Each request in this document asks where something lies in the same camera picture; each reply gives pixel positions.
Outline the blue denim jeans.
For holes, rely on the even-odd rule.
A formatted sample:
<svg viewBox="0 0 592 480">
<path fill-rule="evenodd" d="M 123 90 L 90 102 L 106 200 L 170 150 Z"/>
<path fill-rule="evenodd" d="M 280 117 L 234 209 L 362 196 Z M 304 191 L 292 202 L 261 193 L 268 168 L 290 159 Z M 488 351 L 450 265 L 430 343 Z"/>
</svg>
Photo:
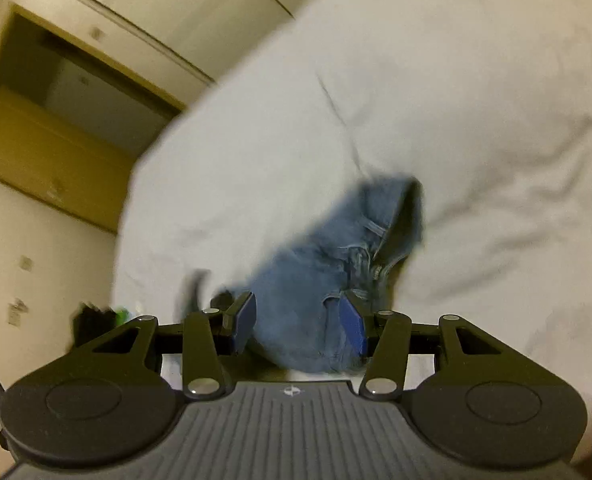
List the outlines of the blue denim jeans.
<svg viewBox="0 0 592 480">
<path fill-rule="evenodd" d="M 348 373 L 361 360 L 340 321 L 345 292 L 371 311 L 391 304 L 391 280 L 422 240 L 422 185 L 383 178 L 350 191 L 326 218 L 282 247 L 250 278 L 212 299 L 252 292 L 257 320 L 248 348 L 284 370 Z"/>
</svg>

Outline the black folded garment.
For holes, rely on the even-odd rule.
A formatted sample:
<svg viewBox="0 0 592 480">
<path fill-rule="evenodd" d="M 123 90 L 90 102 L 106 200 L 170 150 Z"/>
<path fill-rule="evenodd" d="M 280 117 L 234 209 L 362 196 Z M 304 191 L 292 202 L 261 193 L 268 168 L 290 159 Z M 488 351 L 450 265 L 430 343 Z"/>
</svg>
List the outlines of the black folded garment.
<svg viewBox="0 0 592 480">
<path fill-rule="evenodd" d="M 95 304 L 80 304 L 71 320 L 71 348 L 79 348 L 111 332 L 123 324 L 127 317 L 125 310 L 101 309 Z"/>
</svg>

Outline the wooden wall niche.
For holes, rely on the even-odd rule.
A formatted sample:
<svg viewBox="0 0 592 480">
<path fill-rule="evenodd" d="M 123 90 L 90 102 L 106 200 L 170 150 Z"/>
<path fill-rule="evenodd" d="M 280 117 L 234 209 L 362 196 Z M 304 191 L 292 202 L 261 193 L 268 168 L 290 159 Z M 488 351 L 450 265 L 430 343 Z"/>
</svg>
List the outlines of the wooden wall niche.
<svg viewBox="0 0 592 480">
<path fill-rule="evenodd" d="M 139 156 L 177 107 L 14 4 L 0 30 L 0 182 L 117 231 Z"/>
</svg>

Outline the white bed duvet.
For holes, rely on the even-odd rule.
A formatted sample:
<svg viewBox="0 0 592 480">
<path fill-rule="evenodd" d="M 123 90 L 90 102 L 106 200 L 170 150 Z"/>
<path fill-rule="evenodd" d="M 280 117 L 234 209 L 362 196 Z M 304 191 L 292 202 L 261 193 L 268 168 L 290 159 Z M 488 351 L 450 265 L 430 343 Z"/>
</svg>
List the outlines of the white bed duvet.
<svg viewBox="0 0 592 480">
<path fill-rule="evenodd" d="M 132 171 L 111 300 L 170 321 L 359 183 L 415 177 L 393 305 L 454 312 L 570 382 L 592 454 L 592 0 L 310 0 Z"/>
</svg>

